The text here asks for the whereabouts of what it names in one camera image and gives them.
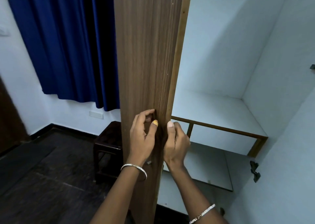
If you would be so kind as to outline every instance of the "fingernail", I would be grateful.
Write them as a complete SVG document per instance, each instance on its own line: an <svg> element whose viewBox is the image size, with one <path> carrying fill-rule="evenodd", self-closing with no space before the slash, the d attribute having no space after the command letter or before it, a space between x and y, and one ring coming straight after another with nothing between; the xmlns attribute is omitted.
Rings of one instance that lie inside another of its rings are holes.
<svg viewBox="0 0 315 224"><path fill-rule="evenodd" d="M153 124L155 124L156 126L158 126L158 121L155 119L155 120L153 121Z"/></svg>
<svg viewBox="0 0 315 224"><path fill-rule="evenodd" d="M169 122L167 123L167 126L168 126L168 127L173 127L173 126L174 126L174 124L173 124L173 122L172 122L172 121L169 121Z"/></svg>

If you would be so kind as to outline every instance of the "brown door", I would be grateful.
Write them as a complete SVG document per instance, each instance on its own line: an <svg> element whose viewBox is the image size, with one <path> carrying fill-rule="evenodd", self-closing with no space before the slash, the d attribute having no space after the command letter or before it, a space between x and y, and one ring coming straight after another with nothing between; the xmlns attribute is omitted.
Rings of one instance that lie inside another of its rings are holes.
<svg viewBox="0 0 315 224"><path fill-rule="evenodd" d="M28 138L24 124L0 78L0 153Z"/></svg>
<svg viewBox="0 0 315 224"><path fill-rule="evenodd" d="M148 178L138 182L130 209L136 224L152 224L171 119L190 0L114 0L124 161L136 114L155 108L159 127Z"/></svg>

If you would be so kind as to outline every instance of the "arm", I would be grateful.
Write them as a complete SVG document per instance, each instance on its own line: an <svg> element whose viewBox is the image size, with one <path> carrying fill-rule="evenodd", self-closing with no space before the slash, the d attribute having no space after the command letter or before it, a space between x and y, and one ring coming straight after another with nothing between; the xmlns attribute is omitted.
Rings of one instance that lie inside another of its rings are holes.
<svg viewBox="0 0 315 224"><path fill-rule="evenodd" d="M153 110L136 115L130 129L130 154L127 163L142 167L150 156L155 141L157 120L150 125L148 135L144 131L144 122L151 121ZM140 170L126 166L121 171L104 202L97 210L90 224L124 224L132 192Z"/></svg>
<svg viewBox="0 0 315 224"><path fill-rule="evenodd" d="M164 147L164 160L176 182L185 204L190 220L200 215L212 204L196 187L184 167L184 158L190 146L188 136L183 132L178 122L170 121L167 126L168 139ZM224 218L213 208L196 223L198 224L227 224Z"/></svg>

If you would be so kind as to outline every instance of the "silver bangle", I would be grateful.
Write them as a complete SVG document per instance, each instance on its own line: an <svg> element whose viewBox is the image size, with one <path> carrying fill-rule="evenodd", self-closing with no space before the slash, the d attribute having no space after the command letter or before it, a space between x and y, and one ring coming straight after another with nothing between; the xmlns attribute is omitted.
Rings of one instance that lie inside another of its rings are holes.
<svg viewBox="0 0 315 224"><path fill-rule="evenodd" d="M147 179L148 175L147 175L146 171L144 171L143 168L141 168L141 167L139 167L139 166L137 166L137 165L131 164L131 163L126 163L125 165L123 165L123 166L121 167L120 171L121 171L124 167L126 167L126 166L132 166L132 167L135 167L135 168L141 170L142 172L144 172L144 174L146 175L146 179Z"/></svg>
<svg viewBox="0 0 315 224"><path fill-rule="evenodd" d="M215 204L213 204L212 206L208 207L206 210L204 210L204 212L202 214L200 214L199 216L197 216L195 219L192 219L189 224L192 224L196 221L198 221L200 218L202 218L208 211L210 211L212 208L215 207Z"/></svg>

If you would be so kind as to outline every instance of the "blue curtain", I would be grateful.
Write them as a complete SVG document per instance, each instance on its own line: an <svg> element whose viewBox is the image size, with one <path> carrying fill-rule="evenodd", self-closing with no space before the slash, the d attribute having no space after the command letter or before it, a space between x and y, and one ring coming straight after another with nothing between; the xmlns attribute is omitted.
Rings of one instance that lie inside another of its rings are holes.
<svg viewBox="0 0 315 224"><path fill-rule="evenodd" d="M8 0L45 94L119 108L113 0Z"/></svg>

